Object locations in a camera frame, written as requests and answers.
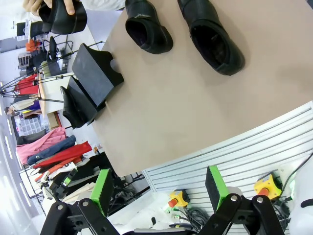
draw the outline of black leather shoe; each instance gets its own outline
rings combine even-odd
[[[43,3],[39,16],[44,22],[43,31],[55,34],[81,32],[87,25],[87,13],[80,1],[73,1],[75,14],[67,13],[64,0],[52,0],[52,8]]]
[[[161,54],[173,47],[173,39],[161,26],[155,7],[147,0],[126,0],[126,31],[141,49]]]
[[[202,57],[217,72],[233,75],[245,65],[241,51],[223,28],[208,0],[178,0],[193,43]]]

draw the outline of person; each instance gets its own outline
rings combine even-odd
[[[10,17],[16,22],[40,21],[38,9],[42,2],[52,6],[52,0],[0,0],[0,17]],[[74,14],[73,0],[64,0],[69,14]],[[125,0],[82,0],[84,7],[88,10],[119,10],[125,7]]]

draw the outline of white garment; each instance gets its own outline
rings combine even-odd
[[[82,0],[82,3],[86,9],[96,11],[119,10],[125,6],[125,0]],[[26,19],[33,22],[41,20],[24,10],[23,0],[0,0],[0,16],[14,18],[16,22],[25,22]]]

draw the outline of screw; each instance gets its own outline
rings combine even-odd
[[[262,198],[262,197],[258,197],[258,198],[256,199],[256,201],[257,201],[258,203],[262,203],[262,202],[263,202],[263,198]]]
[[[235,202],[235,201],[237,201],[238,198],[237,198],[237,196],[232,195],[230,199]]]

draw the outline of tabletop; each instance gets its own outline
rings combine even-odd
[[[161,55],[141,50],[124,11],[104,50],[125,82],[94,129],[119,176],[209,147],[313,98],[313,10],[306,1],[212,0],[246,58],[233,76],[215,72],[193,45],[176,0],[150,0],[172,35]]]

